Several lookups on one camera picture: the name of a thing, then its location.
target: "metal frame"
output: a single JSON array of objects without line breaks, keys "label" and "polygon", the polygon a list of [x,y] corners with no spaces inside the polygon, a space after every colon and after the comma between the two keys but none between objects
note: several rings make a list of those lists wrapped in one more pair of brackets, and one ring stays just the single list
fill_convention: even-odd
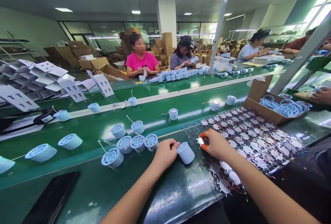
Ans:
[{"label": "metal frame", "polygon": [[[314,33],[311,35],[309,40],[301,48],[300,52],[296,55],[293,63],[289,66],[286,72],[276,82],[274,87],[271,89],[271,93],[279,94],[288,85],[294,75],[303,67],[313,53],[320,47],[320,45],[327,38],[331,36],[331,12],[325,17],[322,23],[317,27]],[[309,79],[309,75],[305,75],[298,84],[302,84],[305,80]]]},{"label": "metal frame", "polygon": [[215,38],[214,38],[214,42],[213,42],[213,49],[212,49],[211,57],[210,57],[211,60],[210,60],[210,64],[209,64],[209,73],[211,73],[213,71],[214,62],[215,62],[214,58],[216,57],[216,53],[217,53],[217,44],[218,44],[218,41],[219,41],[220,36],[221,36],[221,29],[222,29],[225,9],[226,9],[228,0],[222,0],[221,2],[223,4],[222,4],[221,9],[220,9],[219,14],[218,14],[218,22],[217,22]]}]

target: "smartphone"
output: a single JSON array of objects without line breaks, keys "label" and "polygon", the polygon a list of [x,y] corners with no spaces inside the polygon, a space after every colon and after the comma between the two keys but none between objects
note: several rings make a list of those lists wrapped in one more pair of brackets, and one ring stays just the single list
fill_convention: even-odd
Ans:
[{"label": "smartphone", "polygon": [[60,213],[79,172],[70,172],[53,178],[29,211],[22,224],[52,224]]}]

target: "white column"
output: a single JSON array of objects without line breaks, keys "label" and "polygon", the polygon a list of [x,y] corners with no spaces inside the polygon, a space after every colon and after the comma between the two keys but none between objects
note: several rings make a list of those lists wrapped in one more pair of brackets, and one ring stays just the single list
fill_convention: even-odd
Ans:
[{"label": "white column", "polygon": [[171,32],[172,46],[177,47],[176,2],[175,0],[158,0],[157,6],[160,35]]}]

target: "woman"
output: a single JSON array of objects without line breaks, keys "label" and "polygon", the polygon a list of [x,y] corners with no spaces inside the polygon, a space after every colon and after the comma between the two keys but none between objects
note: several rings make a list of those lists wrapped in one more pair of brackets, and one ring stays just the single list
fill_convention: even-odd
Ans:
[{"label": "woman", "polygon": [[253,37],[249,40],[250,43],[245,45],[239,55],[237,63],[248,62],[254,59],[255,57],[261,57],[265,55],[269,55],[270,48],[264,48],[259,51],[259,47],[263,44],[264,38],[267,37],[270,33],[270,30],[258,30]]},{"label": "woman", "polygon": [[173,52],[170,60],[170,69],[177,70],[179,68],[187,67],[187,69],[192,69],[196,67],[196,63],[191,64],[191,50],[194,48],[192,37],[189,35],[184,35],[180,37],[177,48]]},{"label": "woman", "polygon": [[[254,200],[268,223],[320,223],[233,149],[219,132],[209,129],[202,135],[209,138],[209,146],[202,145],[201,148],[215,158],[226,162],[237,173],[249,196]],[[162,173],[175,161],[179,144],[174,139],[160,142],[152,163],[109,211],[101,224],[137,222],[154,185]],[[162,211],[162,207],[163,205],[160,205],[158,211]]]},{"label": "woman", "polygon": [[198,54],[197,46],[194,46],[194,49],[193,49],[193,51],[192,51],[192,54]]},{"label": "woman", "polygon": [[137,78],[139,74],[144,73],[144,69],[147,75],[156,75],[161,73],[156,58],[146,52],[146,46],[142,37],[133,33],[129,38],[130,44],[134,50],[134,53],[130,54],[127,58],[127,75],[129,78]]}]

